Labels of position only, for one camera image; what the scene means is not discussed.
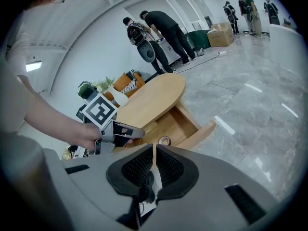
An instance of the ceiling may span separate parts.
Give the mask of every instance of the ceiling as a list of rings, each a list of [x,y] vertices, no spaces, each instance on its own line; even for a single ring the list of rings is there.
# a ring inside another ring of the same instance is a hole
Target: ceiling
[[[34,90],[50,92],[70,47],[98,16],[124,0],[66,0],[36,7],[24,14],[30,39],[27,62],[42,61],[38,70],[28,73]]]

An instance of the white vase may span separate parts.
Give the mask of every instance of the white vase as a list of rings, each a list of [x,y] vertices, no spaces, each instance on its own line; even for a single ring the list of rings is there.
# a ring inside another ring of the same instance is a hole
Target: white vase
[[[125,106],[128,103],[128,97],[117,91],[113,86],[110,86],[107,91],[113,95],[118,105]]]

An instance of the cable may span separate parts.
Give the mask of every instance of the cable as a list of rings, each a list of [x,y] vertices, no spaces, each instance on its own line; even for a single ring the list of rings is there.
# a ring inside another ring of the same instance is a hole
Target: cable
[[[143,212],[144,212],[144,204],[143,204],[143,202],[141,202],[140,205],[141,205],[141,204],[142,204],[142,206],[143,206],[143,210],[142,210],[142,212],[140,213],[140,215],[142,215]]]
[[[193,66],[193,67],[191,67],[191,68],[185,69],[185,70],[180,71],[180,72],[177,72],[177,74],[183,73],[183,72],[185,72],[185,71],[187,71],[187,70],[190,70],[190,69],[192,69],[192,68],[194,68],[194,67],[197,67],[197,66],[199,66],[200,64],[204,64],[204,63],[206,63],[206,62],[208,62],[208,61],[211,61],[211,60],[213,60],[214,58],[217,58],[217,57],[219,57],[219,56],[220,56],[220,54],[218,54],[217,56],[215,56],[215,57],[213,57],[213,58],[211,58],[211,59],[209,59],[209,60],[206,60],[206,61],[203,62],[203,63],[199,63],[199,64],[197,64],[196,66]]]

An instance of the khaki pants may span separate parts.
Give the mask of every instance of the khaki pants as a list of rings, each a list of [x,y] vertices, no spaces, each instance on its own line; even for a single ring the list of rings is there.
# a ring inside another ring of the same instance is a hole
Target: khaki pants
[[[254,24],[255,27],[255,31],[256,31],[256,35],[257,36],[262,36],[262,26],[261,26],[261,20],[260,20],[260,15],[259,12],[256,12],[256,15],[254,15],[255,13],[252,12],[252,22]]]
[[[249,31],[249,33],[251,33],[251,32],[254,33],[254,32],[255,32],[255,27],[254,27],[253,21],[248,22],[248,20],[247,20],[247,14],[246,14],[246,13],[244,13],[243,16],[244,16],[244,18],[245,18],[245,20],[246,20],[246,22],[247,22],[247,26],[248,26],[248,31]]]

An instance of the green shirt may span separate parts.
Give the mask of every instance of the green shirt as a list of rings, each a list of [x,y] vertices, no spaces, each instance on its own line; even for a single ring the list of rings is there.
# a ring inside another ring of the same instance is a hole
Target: green shirt
[[[247,4],[248,6],[251,6],[251,2],[255,3],[254,0],[245,0],[245,2],[246,2],[246,4]]]

